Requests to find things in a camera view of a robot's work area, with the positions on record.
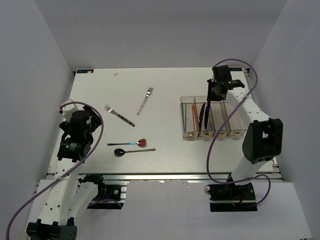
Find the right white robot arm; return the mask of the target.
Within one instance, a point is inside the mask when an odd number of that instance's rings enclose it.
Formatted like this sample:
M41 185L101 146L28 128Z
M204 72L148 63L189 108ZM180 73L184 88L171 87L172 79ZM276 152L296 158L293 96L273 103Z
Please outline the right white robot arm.
M225 101L240 115L247 130L242 143L243 157L229 175L226 195L236 200L244 193L257 171L282 151L283 122L271 118L250 97L240 79L233 79L228 65L214 66L213 77L208 80L207 103Z

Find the red chopstick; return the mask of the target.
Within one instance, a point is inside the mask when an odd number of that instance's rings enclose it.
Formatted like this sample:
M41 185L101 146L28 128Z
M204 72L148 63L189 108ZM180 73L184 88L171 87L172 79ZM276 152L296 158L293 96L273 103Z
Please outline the red chopstick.
M193 124L193 131L196 131L196 120L195 120L195 105L191 105L191 112L192 112L192 124Z

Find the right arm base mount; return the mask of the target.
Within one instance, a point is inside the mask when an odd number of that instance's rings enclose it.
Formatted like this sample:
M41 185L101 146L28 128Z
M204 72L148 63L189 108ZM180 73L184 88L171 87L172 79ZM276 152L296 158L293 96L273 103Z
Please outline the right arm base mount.
M204 191L209 194L210 211L256 212L257 202L253 185L208 184Z

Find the purple knife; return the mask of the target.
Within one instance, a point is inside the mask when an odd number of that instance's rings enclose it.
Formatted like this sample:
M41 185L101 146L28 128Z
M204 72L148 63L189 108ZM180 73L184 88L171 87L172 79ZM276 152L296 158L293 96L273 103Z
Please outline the purple knife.
M209 113L210 113L210 102L206 103L205 111L204 111L204 128L207 129L208 121L209 121Z

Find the black rainbow knife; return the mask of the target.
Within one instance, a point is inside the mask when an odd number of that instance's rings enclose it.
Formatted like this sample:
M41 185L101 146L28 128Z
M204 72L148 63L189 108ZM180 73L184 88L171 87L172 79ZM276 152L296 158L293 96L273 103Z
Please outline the black rainbow knife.
M200 109L200 114L199 114L199 131L202 130L202 123L203 123L203 117L204 117L204 112L205 112L205 105L206 103L204 102L201 106L201 109Z

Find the iridescent pink spoon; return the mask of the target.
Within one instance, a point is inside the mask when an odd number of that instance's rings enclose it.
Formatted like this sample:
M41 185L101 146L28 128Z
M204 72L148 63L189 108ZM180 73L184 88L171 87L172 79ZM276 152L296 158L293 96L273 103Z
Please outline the iridescent pink spoon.
M127 142L127 143L108 143L107 146L120 146L120 145L137 145L140 148L143 148L147 145L147 140L142 138L136 142Z

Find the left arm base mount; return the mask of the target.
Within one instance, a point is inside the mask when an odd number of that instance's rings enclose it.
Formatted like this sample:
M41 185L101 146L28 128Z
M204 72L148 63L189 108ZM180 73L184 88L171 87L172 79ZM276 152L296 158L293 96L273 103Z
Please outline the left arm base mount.
M77 191L83 183L93 183L97 188L97 195L91 200L87 209L121 210L123 208L122 185L107 183L101 174L85 174L77 181Z

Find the black rainbow-handled spoon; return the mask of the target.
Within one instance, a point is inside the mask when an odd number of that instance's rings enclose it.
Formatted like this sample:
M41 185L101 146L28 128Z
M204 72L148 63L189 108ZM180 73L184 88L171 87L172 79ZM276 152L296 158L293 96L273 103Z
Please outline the black rainbow-handled spoon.
M150 148L150 149L141 149L141 150L129 150L129 151L125 151L121 148L116 148L113 153L115 156L117 157L122 157L127 153L140 153L140 152L154 152L156 151L155 148Z

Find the dark-handled silver fork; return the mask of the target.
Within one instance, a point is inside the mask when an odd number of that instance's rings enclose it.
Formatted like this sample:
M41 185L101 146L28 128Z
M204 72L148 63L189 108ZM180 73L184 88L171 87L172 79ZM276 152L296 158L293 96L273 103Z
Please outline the dark-handled silver fork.
M109 113L117 116L118 118L120 118L122 121L126 122L127 124L129 124L132 127L135 127L136 125L131 122L130 120L128 120L127 118L125 118L124 116L122 116L121 114L117 113L113 108L111 108L109 105L105 105L104 106L105 110L108 111Z

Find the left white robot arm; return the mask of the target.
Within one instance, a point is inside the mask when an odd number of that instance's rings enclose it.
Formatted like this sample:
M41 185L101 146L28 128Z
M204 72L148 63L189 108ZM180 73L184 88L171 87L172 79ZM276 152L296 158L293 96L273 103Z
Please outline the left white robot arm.
M97 148L102 136L94 140L97 128L104 128L101 114L92 106L68 99L58 112L64 121L59 124L63 131L57 153L54 181L45 189L47 200L35 222L29 222L26 233L32 240L74 240L78 228L76 219L94 198L105 196L106 187L99 182L83 179L79 193L75 193L80 171L88 157Z

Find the silver pink-handled fork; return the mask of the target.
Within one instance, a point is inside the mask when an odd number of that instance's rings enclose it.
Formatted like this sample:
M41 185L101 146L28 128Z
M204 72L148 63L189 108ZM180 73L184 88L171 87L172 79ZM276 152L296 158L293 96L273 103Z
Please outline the silver pink-handled fork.
M138 111L137 111L137 114L136 114L137 116L140 115L143 107L145 106L145 104L146 104L149 96L152 94L153 90L154 90L154 88L153 88L153 87L150 87L150 88L148 88L148 90L146 91L146 95L145 95L145 97L144 97L144 99L143 99L143 101L142 101L142 103L141 103L141 105L140 105L140 107L139 107L139 109L138 109Z

